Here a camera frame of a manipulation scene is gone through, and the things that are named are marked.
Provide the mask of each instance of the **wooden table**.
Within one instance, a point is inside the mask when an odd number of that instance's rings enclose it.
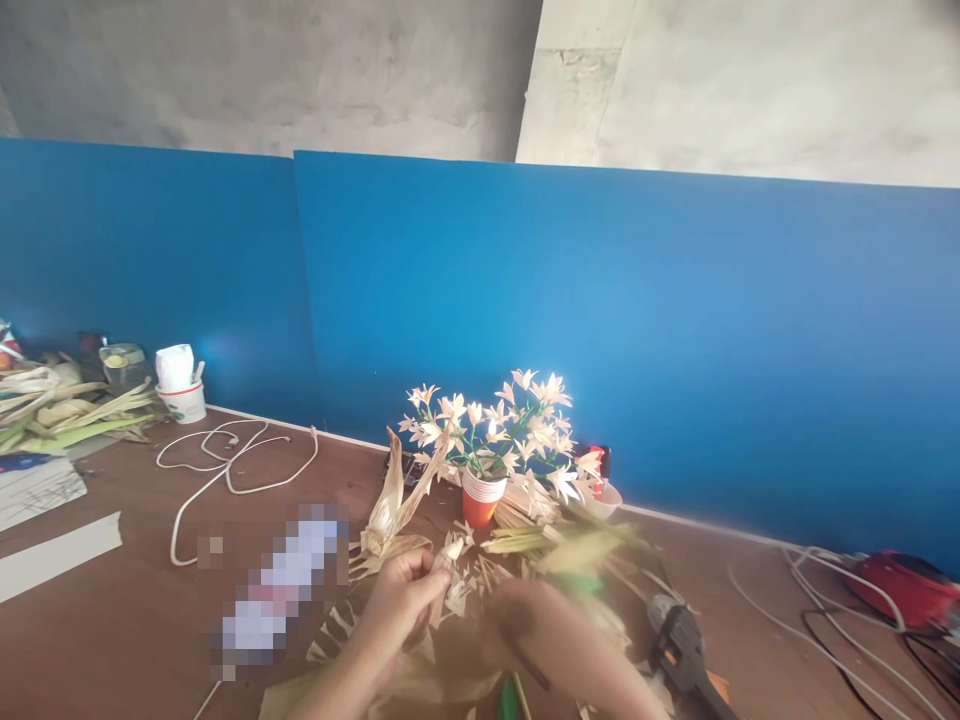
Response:
[[[153,446],[118,443],[78,461],[88,486],[85,497],[0,533],[0,556],[6,556],[122,512],[121,548],[0,604],[3,717],[190,720],[211,687],[209,633],[222,616],[224,601],[232,600],[235,588],[245,584],[249,569],[261,567],[259,554],[270,552],[273,539],[284,535],[285,522],[296,518],[297,507],[342,504],[349,508],[353,535],[365,526],[380,493],[385,453],[321,438],[317,459],[289,485],[236,496],[219,481],[201,495],[184,518],[180,555],[192,556],[198,537],[219,535],[225,541],[226,567],[173,567],[168,547],[174,515],[210,476],[160,469],[156,454],[187,432],[211,429],[227,419],[235,418],[212,412],[189,428],[162,425],[149,433]],[[240,426],[237,432],[246,439],[256,427]],[[234,472],[237,486],[288,477],[313,450],[305,433],[274,426],[264,437],[275,435],[289,435],[292,442],[269,443],[241,458]],[[187,441],[169,460],[193,460],[197,465],[209,461],[197,447]],[[434,487],[406,532],[439,543],[451,521],[460,517],[460,491],[446,483]],[[708,666],[731,682],[733,705],[742,720],[869,717],[816,651],[778,632],[730,587],[727,560],[755,543],[664,520],[639,520],[663,547],[675,587],[702,612]],[[799,626],[797,613],[809,603],[791,586],[774,553],[746,564],[743,578],[758,600]],[[835,582],[819,573],[816,578],[826,588]],[[651,637],[645,607],[622,587],[611,589],[610,603],[627,622],[642,655]],[[645,589],[656,592],[652,585]],[[837,587],[832,590],[842,593]],[[263,668],[249,681],[225,683],[204,718],[256,718],[265,688],[315,667],[304,658],[321,622],[321,613],[315,611],[301,623],[282,662]],[[934,695],[933,685],[899,651],[892,634],[860,626],[857,631]],[[856,662],[836,637],[832,643],[841,657]],[[904,702],[881,676],[857,667]],[[524,687],[535,717],[576,717],[562,693],[544,696],[529,680]],[[946,704],[943,708],[952,712]],[[481,707],[480,717],[493,717],[493,711],[491,699]],[[908,712],[922,717],[916,710]],[[437,716],[461,720],[464,713],[463,707],[455,707],[440,709]],[[690,709],[681,713],[694,714]]]

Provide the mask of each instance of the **gray wall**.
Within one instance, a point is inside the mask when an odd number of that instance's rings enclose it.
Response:
[[[517,159],[960,187],[960,2],[544,0]]]
[[[26,137],[512,161],[539,18],[539,0],[0,0],[0,87]]]

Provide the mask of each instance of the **flower bouquet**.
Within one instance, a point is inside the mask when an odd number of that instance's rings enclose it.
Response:
[[[578,486],[596,474],[596,453],[574,459],[570,421],[557,407],[573,406],[563,378],[551,374],[537,383],[536,375],[514,370],[512,382],[494,393],[499,402],[489,407],[466,403],[461,394],[441,397],[435,406],[440,388],[432,385],[407,393],[415,416],[404,415],[400,430],[425,448],[449,429],[450,452],[439,475],[463,488],[464,519],[472,528],[489,524],[505,493],[514,510],[531,521],[552,521],[557,502],[582,502]],[[414,458],[424,465],[430,461],[422,450]],[[552,498],[542,483],[552,489]]]

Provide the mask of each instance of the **paper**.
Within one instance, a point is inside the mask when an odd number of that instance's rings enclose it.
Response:
[[[65,457],[0,473],[0,530],[86,494],[87,486]]]
[[[120,513],[0,559],[0,602],[120,547]]]

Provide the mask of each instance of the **blue panel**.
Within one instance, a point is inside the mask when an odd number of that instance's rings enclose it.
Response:
[[[188,342],[208,402],[312,422],[291,160],[0,140],[0,252],[0,316],[34,347]]]
[[[629,501],[960,572],[960,191],[295,163],[331,431],[555,371]]]

